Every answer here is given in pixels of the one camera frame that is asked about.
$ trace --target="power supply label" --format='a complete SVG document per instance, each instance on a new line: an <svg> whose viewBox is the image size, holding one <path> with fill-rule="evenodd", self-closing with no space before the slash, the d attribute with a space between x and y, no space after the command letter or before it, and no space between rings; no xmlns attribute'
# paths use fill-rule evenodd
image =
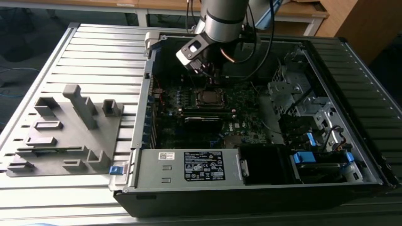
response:
<svg viewBox="0 0 402 226"><path fill-rule="evenodd" d="M184 179L224 180L221 152L184 152Z"/></svg>

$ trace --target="blue tab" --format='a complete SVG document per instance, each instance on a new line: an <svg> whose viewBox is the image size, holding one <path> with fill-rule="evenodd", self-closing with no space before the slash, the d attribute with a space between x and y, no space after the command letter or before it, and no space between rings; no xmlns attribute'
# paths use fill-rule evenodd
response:
<svg viewBox="0 0 402 226"><path fill-rule="evenodd" d="M294 154L295 163L315 163L312 152L298 152Z"/></svg>
<svg viewBox="0 0 402 226"><path fill-rule="evenodd" d="M111 169L108 171L109 175L123 175L123 166L111 166Z"/></svg>
<svg viewBox="0 0 402 226"><path fill-rule="evenodd" d="M307 133L307 137L310 139L311 146L316 146L316 143L315 143L315 140L314 140L314 137L312 137L312 133Z"/></svg>
<svg viewBox="0 0 402 226"><path fill-rule="evenodd" d="M354 157L352 157L352 154L350 152L346 152L346 157L347 157L348 162L354 161Z"/></svg>

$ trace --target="white sticker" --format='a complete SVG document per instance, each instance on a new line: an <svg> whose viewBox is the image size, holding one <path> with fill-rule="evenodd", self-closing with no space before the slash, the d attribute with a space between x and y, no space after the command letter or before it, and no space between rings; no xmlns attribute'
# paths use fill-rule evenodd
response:
<svg viewBox="0 0 402 226"><path fill-rule="evenodd" d="M133 7L133 4L121 4L121 3L117 3L116 5L117 5L117 6Z"/></svg>
<svg viewBox="0 0 402 226"><path fill-rule="evenodd" d="M159 160L173 160L175 153L173 152L159 152Z"/></svg>
<svg viewBox="0 0 402 226"><path fill-rule="evenodd" d="M327 15L319 15L319 14L312 14L311 16L312 17L323 17L323 18L327 17Z"/></svg>

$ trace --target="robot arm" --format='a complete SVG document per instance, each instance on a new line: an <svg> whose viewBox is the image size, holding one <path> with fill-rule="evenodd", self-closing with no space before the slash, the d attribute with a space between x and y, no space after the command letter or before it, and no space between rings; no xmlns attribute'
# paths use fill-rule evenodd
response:
<svg viewBox="0 0 402 226"><path fill-rule="evenodd" d="M258 15L256 24L264 24L266 27L270 24L270 2L272 1L249 1L252 12ZM280 3L282 0L274 0L275 12ZM195 28L197 36L176 53L181 64L196 74L204 74L212 79L219 78L215 69L221 68L227 62L220 50L221 48L231 50L241 42L247 5L248 0L203 0L200 21Z"/></svg>
<svg viewBox="0 0 402 226"><path fill-rule="evenodd" d="M209 62L223 63L213 56L219 54L216 51L221 45L229 45L239 38L247 5L248 0L203 1L200 15L204 31L176 53L181 64L197 74L209 73Z"/></svg>

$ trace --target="slotted metal surface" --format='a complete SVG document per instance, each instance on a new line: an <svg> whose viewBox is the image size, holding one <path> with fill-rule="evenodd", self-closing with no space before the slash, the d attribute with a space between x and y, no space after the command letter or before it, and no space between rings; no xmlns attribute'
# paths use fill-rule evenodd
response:
<svg viewBox="0 0 402 226"><path fill-rule="evenodd" d="M388 196L367 198L347 203L332 210L314 212L274 213L270 215L215 216L199 218L132 218L119 206L107 185L108 175L52 176L8 178L4 170L13 158L28 128L36 118L32 108L37 97L52 96L67 101L61 95L67 83L80 84L84 96L93 102L105 98L124 103L123 119L116 142L113 161L129 157L133 122L137 112L137 94L141 84L145 57L143 41L152 28L81 24L69 28L61 42L42 68L38 79L21 102L12 120L0 135L0 221L1 225L49 223L55 225L107 224L165 224L203 225L219 222L249 222L346 218L372 214L399 214L402 212L402 192ZM165 32L184 32L163 29ZM336 82L344 83L343 91L362 116L362 123L370 129L374 143L382 150L396 175L402 177L402 122L391 103L379 90L367 72L360 68L350 50L336 39L310 39L330 68ZM382 134L391 134L383 139Z"/></svg>

